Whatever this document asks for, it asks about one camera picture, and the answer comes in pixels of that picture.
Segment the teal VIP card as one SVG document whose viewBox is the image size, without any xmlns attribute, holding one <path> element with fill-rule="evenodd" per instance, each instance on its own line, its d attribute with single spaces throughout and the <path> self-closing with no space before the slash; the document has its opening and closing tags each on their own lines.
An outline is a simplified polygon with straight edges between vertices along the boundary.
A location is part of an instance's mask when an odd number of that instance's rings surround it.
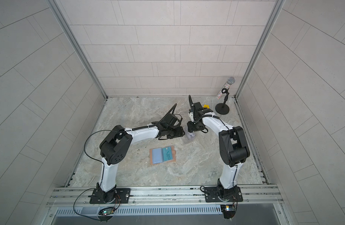
<svg viewBox="0 0 345 225">
<path fill-rule="evenodd" d="M 163 160 L 164 160 L 164 162 L 171 161 L 171 160 L 174 159 L 171 146 L 164 147 L 162 149 L 162 153 L 163 153 Z"/>
</svg>

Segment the tan leather card holder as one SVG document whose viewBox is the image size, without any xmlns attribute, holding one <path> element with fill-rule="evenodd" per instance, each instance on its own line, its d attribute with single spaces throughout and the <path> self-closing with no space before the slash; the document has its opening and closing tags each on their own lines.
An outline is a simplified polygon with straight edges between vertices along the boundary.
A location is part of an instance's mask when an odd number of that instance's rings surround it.
<svg viewBox="0 0 345 225">
<path fill-rule="evenodd" d="M 158 165 L 165 162 L 175 162 L 176 151 L 173 145 L 150 149 L 150 164 Z"/>
</svg>

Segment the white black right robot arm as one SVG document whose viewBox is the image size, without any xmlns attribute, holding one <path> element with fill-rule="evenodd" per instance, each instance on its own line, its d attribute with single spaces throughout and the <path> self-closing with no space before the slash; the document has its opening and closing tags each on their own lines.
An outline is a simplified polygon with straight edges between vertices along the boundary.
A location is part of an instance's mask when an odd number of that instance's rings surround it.
<svg viewBox="0 0 345 225">
<path fill-rule="evenodd" d="M 189 117 L 187 123 L 188 132 L 201 131 L 207 133 L 213 131 L 219 140 L 219 153 L 224 168 L 217 182 L 217 196 L 222 201 L 237 199 L 237 179 L 241 167 L 250 156 L 246 136 L 242 127 L 233 127 L 224 123 L 216 116 L 213 110 L 203 107 L 201 103 L 194 103 L 189 98 Z"/>
</svg>

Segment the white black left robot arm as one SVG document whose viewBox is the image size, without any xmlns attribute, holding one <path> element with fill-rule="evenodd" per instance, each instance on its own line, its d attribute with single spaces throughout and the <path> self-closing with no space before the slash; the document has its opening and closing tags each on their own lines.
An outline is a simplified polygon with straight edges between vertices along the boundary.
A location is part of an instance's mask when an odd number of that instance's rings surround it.
<svg viewBox="0 0 345 225">
<path fill-rule="evenodd" d="M 101 178 L 97 190 L 104 195 L 112 195 L 116 189 L 116 175 L 119 163 L 125 158 L 130 145 L 146 139 L 174 139 L 183 137 L 182 117 L 173 113 L 166 114 L 160 121 L 137 128 L 115 126 L 100 143 L 102 158 Z"/>
</svg>

